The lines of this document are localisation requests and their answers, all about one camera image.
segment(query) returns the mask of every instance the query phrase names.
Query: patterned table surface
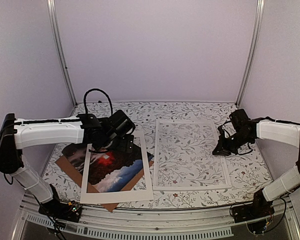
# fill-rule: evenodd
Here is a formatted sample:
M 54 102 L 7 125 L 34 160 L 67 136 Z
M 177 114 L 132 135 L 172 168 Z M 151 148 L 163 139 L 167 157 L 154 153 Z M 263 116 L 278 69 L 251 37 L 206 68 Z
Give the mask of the patterned table surface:
M 199 103 L 199 102 L 114 102 L 113 110 L 123 110 L 136 124 L 137 129 L 144 132 L 147 151 L 155 153 L 156 119 L 162 120 L 212 120 L 216 127 L 229 120 L 229 114 L 237 109 L 232 103 Z M 108 103 L 88 103 L 88 110 L 97 118 L 108 117 Z M 74 115 L 84 112 L 80 104 Z M 226 129 L 232 134 L 233 129 Z M 66 143 L 57 144 L 48 163 L 43 179 L 55 186 L 60 199 L 80 200 L 81 189 L 60 168 L 55 161 L 62 155 Z M 136 209 L 189 209 L 216 207 L 235 202 L 251 201 L 253 194 L 268 185 L 272 178 L 259 150 L 252 145 L 252 153 L 244 156 L 228 156 L 225 158 L 232 187 L 221 190 L 203 191 L 154 191 L 154 200 L 122 202 L 120 208 Z M 135 186 L 143 188 L 144 179 Z

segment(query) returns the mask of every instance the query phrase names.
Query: white wall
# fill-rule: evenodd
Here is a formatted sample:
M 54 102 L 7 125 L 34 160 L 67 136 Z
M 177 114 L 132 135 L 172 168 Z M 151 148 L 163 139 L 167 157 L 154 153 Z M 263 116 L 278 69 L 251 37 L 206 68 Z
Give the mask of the white wall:
M 56 0 L 76 98 L 236 101 L 257 1 Z M 104 99 L 91 94 L 89 101 Z
M 25 119 L 70 114 L 50 26 L 46 0 L 0 0 L 0 127 L 7 113 Z M 42 170 L 51 146 L 24 154 Z M 8 185 L 0 173 L 0 240 L 11 238 L 12 225 L 24 191 Z
M 300 122 L 300 0 L 266 1 L 261 32 L 242 107 L 249 117 Z M 298 150 L 259 141 L 272 175 L 295 165 Z M 300 190 L 291 194 L 300 223 Z

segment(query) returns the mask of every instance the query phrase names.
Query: leaf pattern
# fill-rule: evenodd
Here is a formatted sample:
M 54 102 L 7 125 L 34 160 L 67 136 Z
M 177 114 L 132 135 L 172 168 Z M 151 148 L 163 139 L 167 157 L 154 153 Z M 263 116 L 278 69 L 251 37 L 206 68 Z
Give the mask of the leaf pattern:
M 222 156 L 213 156 L 218 142 L 213 121 L 158 120 L 156 139 L 157 189 L 189 191 L 227 188 L 228 169 Z
M 156 119 L 194 121 L 211 119 L 216 126 L 219 126 L 229 120 L 229 114 L 236 110 L 237 107 L 232 103 L 114 102 L 113 110 L 117 111 L 120 109 L 128 115 L 138 129 L 144 131 L 147 151 L 154 154 Z M 88 110 L 98 118 L 109 117 L 110 115 L 108 103 L 88 103 Z M 84 111 L 84 105 L 79 104 L 75 109 L 74 115 L 84 113 Z M 231 126 L 226 125 L 225 128 L 230 134 L 234 133 Z M 56 188 L 60 199 L 79 201 L 80 188 L 55 164 L 55 161 L 61 157 L 61 151 L 66 145 L 66 143 L 57 144 L 43 179 Z M 122 202 L 118 207 L 133 209 L 187 209 L 222 206 L 242 200 L 252 200 L 254 192 L 268 185 L 272 178 L 259 150 L 255 146 L 251 147 L 254 151 L 244 157 L 232 155 L 225 158 L 232 184 L 232 187 L 229 189 L 184 192 L 155 191 L 154 200 Z M 153 176 L 153 169 L 154 167 L 152 166 L 150 168 L 151 177 Z M 145 186 L 144 182 L 144 178 L 140 179 L 135 189 L 142 189 Z

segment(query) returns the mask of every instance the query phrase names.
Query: photograph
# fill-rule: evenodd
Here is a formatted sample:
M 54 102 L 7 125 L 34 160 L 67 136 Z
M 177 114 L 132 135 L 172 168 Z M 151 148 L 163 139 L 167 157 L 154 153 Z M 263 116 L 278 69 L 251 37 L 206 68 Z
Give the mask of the photograph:
M 70 144 L 62 154 L 82 175 L 87 152 L 87 144 Z M 154 156 L 147 152 L 148 162 Z M 88 182 L 100 193 L 119 192 L 143 169 L 141 148 L 133 145 L 131 153 L 108 151 L 91 153 Z

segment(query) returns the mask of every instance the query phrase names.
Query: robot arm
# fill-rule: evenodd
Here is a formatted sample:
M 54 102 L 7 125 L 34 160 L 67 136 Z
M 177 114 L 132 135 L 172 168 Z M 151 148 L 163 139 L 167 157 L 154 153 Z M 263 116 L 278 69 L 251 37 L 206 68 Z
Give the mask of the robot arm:
M 120 152 L 132 152 L 134 123 L 122 110 L 110 117 L 96 118 L 93 114 L 45 120 L 15 119 L 6 115 L 0 136 L 0 172 L 10 174 L 40 202 L 39 212 L 51 217 L 78 222 L 78 204 L 61 203 L 57 191 L 29 166 L 22 149 L 57 143 L 92 144 Z
M 276 122 L 269 117 L 250 119 L 243 109 L 231 113 L 230 121 L 236 133 L 226 137 L 222 126 L 218 127 L 220 136 L 212 152 L 213 155 L 239 154 L 238 149 L 242 145 L 253 144 L 255 139 L 274 140 L 299 148 L 298 161 L 294 167 L 265 188 L 257 191 L 253 196 L 252 204 L 232 208 L 235 222 L 265 217 L 269 213 L 274 213 L 273 200 L 293 192 L 300 186 L 300 125 L 285 121 Z

